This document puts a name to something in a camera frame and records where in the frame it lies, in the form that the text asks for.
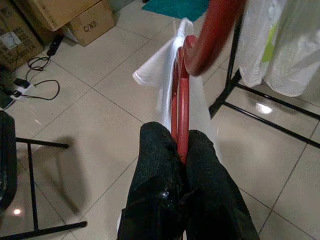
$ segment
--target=hanging clothes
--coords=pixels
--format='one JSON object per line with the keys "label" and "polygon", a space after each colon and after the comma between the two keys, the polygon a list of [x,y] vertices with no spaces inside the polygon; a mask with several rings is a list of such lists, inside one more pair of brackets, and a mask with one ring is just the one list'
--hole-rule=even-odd
{"label": "hanging clothes", "polygon": [[320,70],[320,1],[288,0],[265,82],[280,94],[301,95]]}
{"label": "hanging clothes", "polygon": [[[157,111],[160,113],[158,120],[169,131],[171,130],[171,95],[173,86],[174,63],[178,48],[184,44],[188,35],[194,34],[193,23],[184,18],[176,32],[176,35],[160,48],[149,60],[133,73],[133,78],[140,85],[153,86],[159,89]],[[205,99],[202,77],[190,76],[189,79],[189,129],[199,130],[205,133],[214,143],[218,159],[221,158],[217,130],[211,125],[208,105]]]}
{"label": "hanging clothes", "polygon": [[249,0],[236,61],[243,82],[262,79],[276,92],[303,93],[320,67],[320,2]]}

